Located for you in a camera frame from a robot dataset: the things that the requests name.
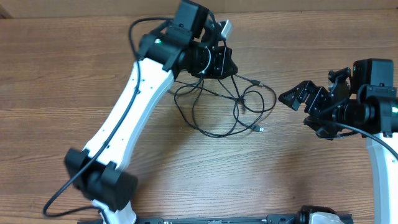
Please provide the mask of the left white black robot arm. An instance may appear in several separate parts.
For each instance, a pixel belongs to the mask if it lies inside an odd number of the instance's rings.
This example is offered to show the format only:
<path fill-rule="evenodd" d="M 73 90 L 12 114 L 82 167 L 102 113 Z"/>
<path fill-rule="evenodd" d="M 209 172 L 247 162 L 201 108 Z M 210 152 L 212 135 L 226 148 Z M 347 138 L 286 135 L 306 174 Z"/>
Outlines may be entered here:
<path fill-rule="evenodd" d="M 101 223 L 135 223 L 131 198 L 137 178 L 127 172 L 134 146 L 151 113 L 179 73 L 199 79 L 223 79 L 237 72 L 226 41 L 229 20 L 193 1 L 182 1 L 174 17 L 132 46 L 135 57 L 129 80 L 99 131 L 81 150 L 70 149 L 64 163 L 68 185 L 90 200 Z"/>

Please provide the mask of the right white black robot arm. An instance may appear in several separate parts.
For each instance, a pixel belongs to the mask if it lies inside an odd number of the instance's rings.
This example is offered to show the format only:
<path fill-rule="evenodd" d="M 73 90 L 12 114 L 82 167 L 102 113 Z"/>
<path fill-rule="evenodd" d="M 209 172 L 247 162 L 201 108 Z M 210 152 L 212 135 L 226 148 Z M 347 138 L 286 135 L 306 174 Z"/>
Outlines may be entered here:
<path fill-rule="evenodd" d="M 360 134 L 371 161 L 375 223 L 397 223 L 397 88 L 390 59 L 357 60 L 352 68 L 329 71 L 328 88 L 302 81 L 279 95 L 293 110 L 301 104 L 304 125 L 318 138 Z"/>

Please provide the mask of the black USB cable thin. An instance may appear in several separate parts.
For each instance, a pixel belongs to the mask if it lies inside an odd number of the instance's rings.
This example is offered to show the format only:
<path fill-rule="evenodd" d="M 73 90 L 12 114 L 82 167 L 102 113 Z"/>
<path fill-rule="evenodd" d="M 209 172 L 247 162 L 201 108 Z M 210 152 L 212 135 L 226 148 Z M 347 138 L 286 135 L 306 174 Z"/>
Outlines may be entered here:
<path fill-rule="evenodd" d="M 244 80 L 245 82 L 248 82 L 249 85 L 243 90 L 240 91 L 238 88 L 238 85 L 236 83 L 236 78 L 240 80 Z M 256 113 L 256 114 L 263 114 L 263 113 L 268 113 L 271 112 L 275 106 L 276 106 L 276 92 L 269 86 L 265 85 L 263 82 L 259 80 L 255 80 L 252 78 L 246 78 L 241 75 L 231 75 L 230 76 L 231 83 L 233 84 L 233 88 L 235 91 L 235 94 L 233 94 L 226 86 L 225 84 L 221 81 L 221 79 L 217 79 L 217 82 L 221 85 L 221 87 L 227 92 L 226 98 L 233 100 L 237 102 L 237 104 L 240 104 L 245 110 Z M 272 97 L 272 103 L 270 105 L 267 105 L 266 103 L 266 98 L 261 92 L 261 89 L 265 89 L 271 94 Z M 256 96 L 261 102 L 261 107 L 258 109 L 251 108 L 247 103 L 246 103 L 246 97 L 247 96 Z"/>

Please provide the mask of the black USB cable thick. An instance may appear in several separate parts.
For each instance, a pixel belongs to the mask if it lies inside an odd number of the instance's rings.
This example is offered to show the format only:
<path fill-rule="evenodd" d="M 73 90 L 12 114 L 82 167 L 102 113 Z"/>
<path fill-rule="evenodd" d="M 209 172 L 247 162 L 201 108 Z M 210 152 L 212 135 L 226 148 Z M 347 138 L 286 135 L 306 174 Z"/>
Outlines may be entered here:
<path fill-rule="evenodd" d="M 235 94 L 231 79 L 222 80 L 225 86 Z M 236 83 L 240 91 L 248 85 L 244 80 Z M 267 105 L 272 103 L 271 94 L 261 89 Z M 199 79 L 193 83 L 177 82 L 177 87 L 170 91 L 177 111 L 189 128 L 200 134 L 215 139 L 238 136 L 242 133 L 262 133 L 265 127 L 261 121 L 268 113 L 256 114 L 245 110 L 237 102 L 226 98 L 227 92 L 217 80 Z M 246 103 L 254 109 L 261 107 L 256 96 L 247 96 Z"/>

